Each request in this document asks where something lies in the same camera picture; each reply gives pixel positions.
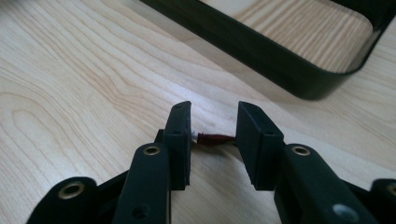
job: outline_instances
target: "black tray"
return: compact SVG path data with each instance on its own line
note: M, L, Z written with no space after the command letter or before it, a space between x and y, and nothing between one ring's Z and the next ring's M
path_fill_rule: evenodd
M345 73L323 70L198 0L140 0L300 98L327 96L361 69L396 13L395 0L333 0L365 16L373 33Z

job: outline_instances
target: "tabletop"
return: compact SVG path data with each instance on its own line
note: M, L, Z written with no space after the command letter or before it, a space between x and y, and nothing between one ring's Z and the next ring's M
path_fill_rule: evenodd
M0 36L0 223L24 223L68 177L101 184L124 172L183 101L196 132L235 135L245 101L359 187L396 176L396 21L320 101L296 98L137 0L2 0ZM236 147L191 150L173 223L280 223L274 193L253 188Z

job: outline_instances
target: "round hole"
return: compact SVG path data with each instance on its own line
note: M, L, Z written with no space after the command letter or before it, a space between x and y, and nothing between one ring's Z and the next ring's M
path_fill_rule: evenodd
M339 216L341 219L344 221L350 222L350 223L357 223L359 222L359 215L358 213L353 210L352 208L338 203L332 206L332 210L334 213Z
M142 219L149 215L149 206L146 204L139 205L132 210L132 217Z
M300 156L309 156L309 154L311 154L311 151L304 147L292 147L291 150Z
M389 184L387 189L393 196L396 196L396 183Z
M84 191L85 185L80 181L75 181L64 186L58 193L58 197L68 200L77 197Z
M161 150L158 147L148 147L143 150L143 153L145 153L148 156L153 156L160 153L160 151Z

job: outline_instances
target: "wood grain pattern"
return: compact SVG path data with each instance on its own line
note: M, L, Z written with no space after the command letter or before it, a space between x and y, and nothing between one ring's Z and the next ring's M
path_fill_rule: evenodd
M328 0L201 0L312 64L348 70L373 32L361 14Z
M137 0L2 0L0 223L24 223L65 178L125 171L185 100L198 132L234 134L247 101L344 179L395 178L395 43L393 22L357 75L306 102ZM173 223L280 223L232 146L193 146L191 186L172 196Z

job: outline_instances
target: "light wood surface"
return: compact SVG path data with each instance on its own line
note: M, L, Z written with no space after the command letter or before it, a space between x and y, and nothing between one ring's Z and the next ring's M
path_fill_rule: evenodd
M201 0L312 64L345 73L373 33L360 13L329 0Z
M234 135L238 101L260 106L286 143L315 148L365 189L396 178L396 22L369 61L318 102L299 100L137 0L0 1L0 223L24 223L71 176L129 168L172 105L192 128ZM193 146L173 223L280 223L237 148Z

